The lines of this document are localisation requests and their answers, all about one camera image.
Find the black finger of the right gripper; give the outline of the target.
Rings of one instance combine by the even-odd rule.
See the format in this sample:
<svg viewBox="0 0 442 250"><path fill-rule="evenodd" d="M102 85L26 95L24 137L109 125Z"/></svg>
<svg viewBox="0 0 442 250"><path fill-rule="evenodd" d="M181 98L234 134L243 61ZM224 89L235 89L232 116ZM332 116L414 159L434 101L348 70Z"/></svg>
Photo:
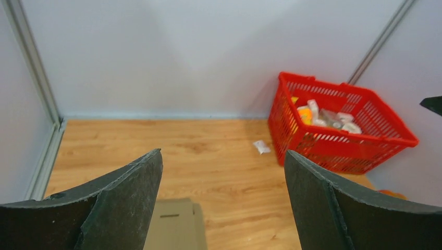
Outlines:
<svg viewBox="0 0 442 250"><path fill-rule="evenodd" d="M442 116L442 96L424 98L420 105L440 116Z"/></svg>

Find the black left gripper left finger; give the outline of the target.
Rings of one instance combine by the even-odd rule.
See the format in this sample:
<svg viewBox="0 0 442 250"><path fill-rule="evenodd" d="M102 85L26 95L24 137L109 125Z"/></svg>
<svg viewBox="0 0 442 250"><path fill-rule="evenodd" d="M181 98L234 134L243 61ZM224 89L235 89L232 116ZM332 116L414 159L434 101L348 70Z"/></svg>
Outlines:
<svg viewBox="0 0 442 250"><path fill-rule="evenodd" d="M1 249L143 249L162 173L157 148L41 201L1 204Z"/></svg>

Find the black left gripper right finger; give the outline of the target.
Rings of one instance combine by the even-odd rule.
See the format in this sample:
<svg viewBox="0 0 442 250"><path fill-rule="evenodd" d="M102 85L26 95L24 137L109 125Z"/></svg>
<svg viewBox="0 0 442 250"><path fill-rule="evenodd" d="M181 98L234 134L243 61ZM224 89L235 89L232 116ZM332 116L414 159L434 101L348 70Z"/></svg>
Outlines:
<svg viewBox="0 0 442 250"><path fill-rule="evenodd" d="M392 197L288 150L284 171L302 249L441 249L441 208Z"/></svg>

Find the brown cardboard paper box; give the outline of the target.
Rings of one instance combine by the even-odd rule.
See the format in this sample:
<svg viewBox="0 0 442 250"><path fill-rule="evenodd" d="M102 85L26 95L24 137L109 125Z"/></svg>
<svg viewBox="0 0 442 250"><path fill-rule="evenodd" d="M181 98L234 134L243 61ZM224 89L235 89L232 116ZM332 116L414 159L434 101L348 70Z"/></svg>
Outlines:
<svg viewBox="0 0 442 250"><path fill-rule="evenodd" d="M190 198L158 199L144 249L207 249L201 205Z"/></svg>

